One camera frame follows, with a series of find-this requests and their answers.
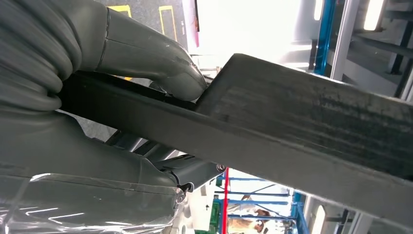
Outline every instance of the bright light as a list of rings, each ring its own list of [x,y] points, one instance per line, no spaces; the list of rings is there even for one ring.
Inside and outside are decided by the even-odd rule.
[[[375,30],[384,0],[370,0],[367,9],[366,20],[364,21],[365,30]]]
[[[132,225],[130,223],[121,223],[121,222],[105,222],[105,223],[116,224],[116,225]]]
[[[29,215],[31,213],[38,213],[38,212],[44,212],[44,211],[53,211],[53,210],[57,210],[58,208],[50,208],[50,209],[44,209],[44,210],[37,210],[37,211],[28,211],[26,212],[26,215]]]
[[[314,19],[315,20],[321,19],[323,5],[324,5],[324,0],[316,0],[316,7],[314,8]]]
[[[320,234],[322,226],[324,224],[325,219],[325,210],[323,206],[319,206],[316,214],[316,220],[314,221],[313,229],[311,230],[311,234]]]
[[[83,214],[84,214],[84,213],[77,213],[77,214],[68,214],[68,215],[50,217],[50,218],[48,218],[48,220],[53,221],[53,222],[58,223],[58,224],[63,224],[62,222],[56,221],[55,219],[57,219],[57,218],[64,218],[64,217],[72,217],[72,216],[83,215]]]
[[[50,176],[50,173],[44,173],[44,174],[34,175],[34,176],[30,179],[30,182],[36,181],[36,180],[38,180],[38,179],[40,179],[40,178],[42,178],[42,177],[45,177],[45,176]]]
[[[27,208],[21,208],[21,209],[19,209],[19,210],[29,210],[29,209],[36,209],[36,208],[38,208],[38,206],[35,206],[35,207],[27,207]]]
[[[308,66],[310,66],[310,64],[308,62],[287,62],[287,63],[283,63],[284,66],[286,67],[305,67],[307,68]]]
[[[311,50],[313,45],[290,45],[289,51],[304,51],[304,50]]]

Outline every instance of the black metal beam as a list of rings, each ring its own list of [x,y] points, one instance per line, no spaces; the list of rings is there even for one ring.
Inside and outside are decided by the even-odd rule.
[[[332,223],[339,223],[339,222],[341,222],[341,220],[342,220],[342,217],[326,217],[325,218],[326,222],[332,222]],[[351,223],[352,221],[353,221],[353,219],[349,218],[347,220],[347,223]]]
[[[412,72],[413,67],[413,59],[409,59],[406,68],[401,76],[400,82],[397,85],[396,91],[394,93],[395,98],[401,98],[401,94],[403,93],[404,88],[406,87],[407,80],[409,79],[410,72]]]
[[[344,230],[344,226],[347,223],[347,218],[348,218],[349,211],[347,209],[344,209],[343,215],[341,216],[340,222],[336,226],[336,232],[334,234],[342,234]]]
[[[413,21],[413,14],[411,11],[385,11],[383,16],[395,20]]]
[[[375,47],[377,49],[385,50],[385,51],[390,51],[393,53],[396,53],[398,55],[406,56],[408,58],[413,58],[413,49],[408,49],[399,45],[391,44],[391,43],[386,43],[378,40],[373,40],[369,38],[364,38],[360,36],[352,36],[352,43],[354,42],[361,42],[366,45]]]
[[[403,48],[407,48],[409,45],[410,38],[412,37],[413,33],[413,22],[407,22],[405,30],[403,32],[403,36],[400,40],[400,46]],[[392,64],[389,69],[390,74],[400,74],[400,66],[403,61],[403,56],[400,54],[396,54],[395,57],[391,58]]]
[[[248,69],[251,68],[245,67],[240,72],[245,73]],[[305,77],[308,75],[297,71],[293,73],[313,84],[316,79],[320,79],[318,81],[323,84],[331,85],[331,89],[340,86],[351,97],[370,95],[370,102],[381,101],[382,107],[388,106],[391,101],[363,94],[348,85],[324,81],[322,78],[308,79]],[[111,82],[104,76],[97,77],[96,74],[73,75],[64,82],[59,94],[62,110],[205,160],[318,195],[330,202],[373,216],[386,217],[387,222],[413,228],[413,216],[410,215],[413,184],[410,182],[343,161],[305,144],[283,140],[270,132],[234,127],[167,104],[165,100],[145,97],[133,88],[128,88],[127,81],[118,81],[121,83]],[[392,108],[401,110],[399,105],[395,102]]]

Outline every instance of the blue pole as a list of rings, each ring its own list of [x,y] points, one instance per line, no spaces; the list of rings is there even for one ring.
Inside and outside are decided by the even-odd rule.
[[[336,8],[335,0],[325,0],[323,6],[323,13],[320,24],[320,34],[318,49],[316,55],[316,66],[314,73],[324,75],[325,67],[327,65],[328,51],[330,48],[330,37],[333,28],[334,10]]]
[[[236,214],[229,214],[228,218],[251,218],[251,219],[261,219],[261,220],[294,220],[293,218],[289,218],[289,217],[236,215]]]
[[[230,177],[230,180],[239,180],[239,181],[267,181],[266,179],[261,178],[237,178],[237,177]]]
[[[223,194],[223,191],[216,191],[216,194]],[[258,196],[281,196],[281,197],[288,197],[290,194],[264,194],[264,193],[243,193],[243,192],[228,192],[228,194],[238,194],[238,195],[258,195]]]
[[[251,201],[251,200],[230,200],[229,204],[269,204],[269,205],[288,205],[288,201]]]
[[[298,234],[310,234],[308,230],[307,223],[304,219],[304,214],[302,213],[302,204],[297,205],[297,232]]]

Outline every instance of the blue metal frame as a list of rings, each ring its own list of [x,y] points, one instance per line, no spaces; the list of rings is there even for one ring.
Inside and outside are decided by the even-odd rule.
[[[255,215],[237,215],[229,214],[228,218],[249,218],[249,219],[260,219],[260,220],[294,220],[293,217],[281,217],[281,216],[255,216]]]
[[[225,179],[225,176],[219,176],[217,179]],[[267,181],[266,179],[261,178],[238,178],[238,177],[230,177],[229,180],[238,180],[238,181]]]
[[[224,191],[215,191],[216,194],[224,194]],[[280,196],[280,197],[288,197],[290,194],[266,194],[266,193],[243,193],[243,192],[228,192],[228,194],[239,194],[239,195],[258,195],[258,196]]]
[[[328,50],[330,48],[330,37],[333,28],[334,11],[336,0],[324,0],[323,12],[320,24],[318,49],[316,54],[316,66],[314,73],[324,75],[327,65]]]
[[[231,200],[228,199],[228,204],[267,204],[267,205],[288,205],[288,201],[251,201],[251,200]]]
[[[219,176],[217,179],[224,179],[224,176]],[[266,181],[265,179],[261,178],[237,178],[237,177],[230,177],[230,180],[238,180],[238,181]],[[267,196],[278,196],[278,197],[287,197],[290,196],[290,193],[288,192],[287,194],[266,194],[266,193],[258,193],[261,190],[264,190],[266,188],[272,187],[275,184],[271,184],[269,186],[260,188],[256,191],[253,192],[248,192],[248,193],[243,193],[243,192],[231,192],[229,191],[228,194],[236,194],[236,195],[267,195]],[[223,191],[216,191],[216,194],[223,194]],[[263,208],[264,210],[268,210],[270,212],[273,212],[277,214],[277,216],[255,216],[255,215],[238,215],[238,214],[228,214],[228,218],[248,218],[248,219],[260,219],[260,220],[287,220],[287,221],[294,221],[294,229],[297,229],[298,234],[309,234],[307,224],[304,220],[304,215],[302,214],[302,208],[303,204],[299,202],[300,200],[300,194],[299,193],[294,193],[293,194],[293,202],[289,203],[287,201],[254,201],[254,200],[228,200],[229,204],[254,204],[256,206],[259,206]],[[219,202],[220,203],[220,214],[223,214],[224,212],[224,206],[223,206],[223,200],[221,199],[214,199],[214,202]],[[264,206],[265,204],[271,204],[271,205],[288,205],[291,204],[291,215],[290,216],[282,216],[279,215],[277,212],[272,211]],[[222,218],[219,220],[219,233],[222,233]]]
[[[307,227],[307,222],[305,222],[304,219],[304,214],[303,214],[303,204],[301,202],[297,203],[297,219],[296,219],[296,225],[297,225],[297,232],[298,234],[310,234],[310,231],[308,230]]]

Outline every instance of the metal bar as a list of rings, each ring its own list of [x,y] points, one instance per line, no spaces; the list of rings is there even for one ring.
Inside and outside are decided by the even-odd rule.
[[[347,209],[344,209],[343,215],[341,216],[340,222],[336,226],[336,231],[334,234],[342,234],[344,230],[344,226],[347,223],[347,218],[348,218],[349,211]]]
[[[371,216],[357,212],[348,234],[367,234],[372,222],[373,218]]]
[[[413,22],[407,22],[405,30],[403,32],[403,36],[401,37],[399,45],[401,47],[407,47],[409,45],[410,38],[412,37],[413,33]],[[399,54],[392,54],[390,58],[390,67],[389,73],[390,74],[400,74],[400,66],[403,61],[403,56]]]
[[[322,75],[322,76],[325,73],[325,67],[327,65],[328,51],[330,48],[331,31],[333,29],[333,19],[334,19],[335,9],[336,9],[335,0],[324,1],[321,24],[320,24],[318,48],[317,48],[316,61],[315,61],[316,66],[314,68],[314,73]]]
[[[255,216],[255,215],[237,215],[229,214],[228,218],[250,218],[250,219],[260,219],[260,220],[294,220],[293,218],[279,217],[279,216]]]
[[[216,194],[223,194],[223,191],[217,191]],[[238,194],[238,195],[258,195],[258,196],[281,196],[288,197],[290,194],[266,194],[266,193],[243,193],[243,192],[228,192],[228,194]]]
[[[304,203],[304,209],[303,209],[303,214],[304,214],[304,221],[308,222],[311,217],[311,211],[314,206],[314,198],[311,195],[307,195],[307,198],[305,199]]]
[[[409,105],[364,93],[348,85],[321,78],[311,77],[308,80],[311,84],[322,83],[327,90],[331,86],[334,89],[344,90],[353,97],[352,100],[359,96],[366,97],[371,105],[380,103],[380,110],[393,108],[408,113],[410,109]],[[96,77],[96,74],[93,76],[83,74],[70,77],[64,82],[59,97],[63,103],[62,110],[69,113],[116,129],[128,130],[143,138],[155,140],[205,160],[277,181],[323,197],[329,202],[336,202],[373,216],[386,217],[383,221],[413,228],[413,216],[410,215],[410,207],[413,207],[413,199],[411,199],[413,183],[349,163],[328,151],[318,151],[307,145],[296,145],[272,133],[235,127],[145,97],[128,88],[106,82],[102,75]],[[262,163],[251,163],[251,155],[254,155],[254,162]]]
[[[347,0],[344,3],[343,16],[341,18],[340,30],[338,31],[337,46],[331,69],[331,79],[340,81],[343,79],[344,65],[350,47],[359,3],[360,0]]]
[[[413,58],[413,49],[408,49],[408,48],[401,47],[399,45],[386,43],[386,42],[382,42],[378,40],[373,40],[369,38],[364,38],[360,36],[353,36],[352,39],[354,40],[354,42],[361,42],[361,43],[364,43],[366,45],[369,45],[369,46],[372,46],[372,47],[375,47],[381,50],[390,51],[398,55],[403,55],[408,58]]]
[[[385,11],[383,16],[394,20],[413,21],[413,14],[411,11]]]
[[[267,205],[288,205],[288,201],[252,201],[252,200],[232,200],[228,199],[229,204],[267,204]]]
[[[326,217],[325,222],[332,222],[332,223],[339,223],[341,222],[342,217]],[[347,223],[351,223],[353,221],[352,218],[347,219]]]
[[[413,59],[410,58],[406,64],[403,75],[399,81],[399,84],[394,93],[394,97],[400,98],[404,101],[407,100],[410,90],[413,85]]]
[[[229,187],[229,168],[225,171],[225,196],[224,196],[224,211],[222,214],[222,233],[226,234],[226,222],[228,220],[228,187]]]
[[[156,144],[144,156],[151,162],[159,162],[169,158],[175,149],[162,144]]]
[[[144,139],[138,137],[136,134],[118,130],[106,141],[106,144],[133,152],[143,141]]]
[[[268,188],[270,188],[270,187],[273,187],[274,185],[275,185],[275,184],[270,184],[270,185],[268,185],[268,186],[265,186],[265,187],[263,187],[263,188],[260,188],[260,189],[258,189],[258,190],[253,191],[253,193],[259,192],[259,191],[264,190],[264,189],[268,189]]]
[[[298,234],[310,234],[307,223],[305,222],[302,209],[297,206],[297,232]]]
[[[238,178],[238,177],[231,177],[230,180],[238,180],[238,181],[267,181],[266,179],[261,178]]]

